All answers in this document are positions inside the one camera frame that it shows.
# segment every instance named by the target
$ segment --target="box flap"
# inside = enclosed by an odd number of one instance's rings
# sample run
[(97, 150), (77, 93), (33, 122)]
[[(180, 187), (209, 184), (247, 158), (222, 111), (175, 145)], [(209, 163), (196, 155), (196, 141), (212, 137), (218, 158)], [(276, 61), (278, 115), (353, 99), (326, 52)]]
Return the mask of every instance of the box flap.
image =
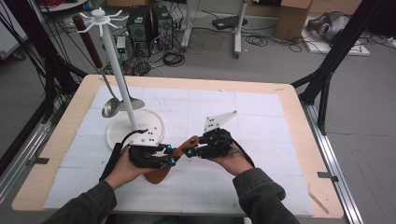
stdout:
[(312, 0), (282, 0), (282, 7), (309, 8)]

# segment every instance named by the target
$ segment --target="forearm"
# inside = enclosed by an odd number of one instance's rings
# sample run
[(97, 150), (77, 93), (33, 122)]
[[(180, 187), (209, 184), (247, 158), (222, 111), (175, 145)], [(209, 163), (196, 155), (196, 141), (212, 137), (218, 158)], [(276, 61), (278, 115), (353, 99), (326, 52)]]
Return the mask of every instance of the forearm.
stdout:
[(281, 202), (286, 197), (285, 190), (261, 169), (238, 175), (233, 184), (242, 209), (253, 223), (299, 223)]
[(116, 205), (113, 188), (102, 181), (70, 200), (44, 223), (100, 223)]

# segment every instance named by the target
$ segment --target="person's right hand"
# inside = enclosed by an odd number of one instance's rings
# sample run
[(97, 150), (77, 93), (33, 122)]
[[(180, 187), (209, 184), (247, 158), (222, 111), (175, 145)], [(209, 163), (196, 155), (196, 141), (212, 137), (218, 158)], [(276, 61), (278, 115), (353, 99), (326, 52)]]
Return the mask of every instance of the person's right hand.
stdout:
[(241, 150), (235, 144), (232, 144), (232, 148), (227, 156), (211, 158), (209, 160), (216, 162), (228, 173), (235, 176), (253, 169), (253, 166), (245, 159)]

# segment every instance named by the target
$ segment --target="person's left hand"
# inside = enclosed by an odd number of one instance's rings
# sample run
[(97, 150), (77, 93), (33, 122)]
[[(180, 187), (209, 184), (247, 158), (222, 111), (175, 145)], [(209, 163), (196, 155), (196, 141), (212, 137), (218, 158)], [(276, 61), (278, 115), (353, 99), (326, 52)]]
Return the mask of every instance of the person's left hand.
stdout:
[(139, 175), (154, 171), (150, 168), (137, 168), (129, 160), (129, 151), (125, 150), (117, 161), (111, 174), (106, 177), (105, 181), (113, 189), (117, 189), (122, 185), (135, 180)]

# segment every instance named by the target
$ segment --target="floor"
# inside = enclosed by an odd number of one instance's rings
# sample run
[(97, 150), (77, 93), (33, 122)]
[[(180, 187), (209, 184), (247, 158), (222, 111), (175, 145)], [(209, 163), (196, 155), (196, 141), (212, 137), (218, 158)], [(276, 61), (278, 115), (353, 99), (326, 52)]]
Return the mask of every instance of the floor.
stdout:
[[(213, 19), (211, 15), (198, 18), (194, 26), (210, 27)], [(268, 27), (276, 22), (251, 17), (247, 20), (249, 29)], [(274, 29), (265, 32), (271, 34)], [(95, 32), (91, 34), (97, 46), (102, 46)], [(71, 36), (84, 49), (79, 36)], [(94, 69), (66, 39), (64, 44), (69, 56), (72, 55), (72, 63), (93, 73)], [(347, 56), (332, 78), (326, 128), (362, 220), (368, 224), (390, 224), (396, 222), (396, 119), (393, 117), (396, 49), (379, 44), (365, 47), (370, 51), (369, 57)], [(191, 46), (184, 54), (186, 62), (180, 67), (163, 66), (163, 73), (152, 70), (149, 76), (291, 83), (314, 72), (325, 58), (325, 55), (308, 53), (304, 44), (290, 47), (274, 41), (265, 47), (243, 41), (242, 50), (240, 58), (235, 59), (232, 36), (193, 30)], [(2, 155), (41, 103), (44, 92), (28, 59), (0, 63), (0, 90), (3, 93), (0, 95)], [(26, 167), (0, 204), (0, 217), (5, 223), (38, 223), (51, 214), (12, 210), (13, 198), (29, 169)], [(301, 222), (317, 223), (303, 218)], [(347, 222), (340, 219), (320, 223)]]

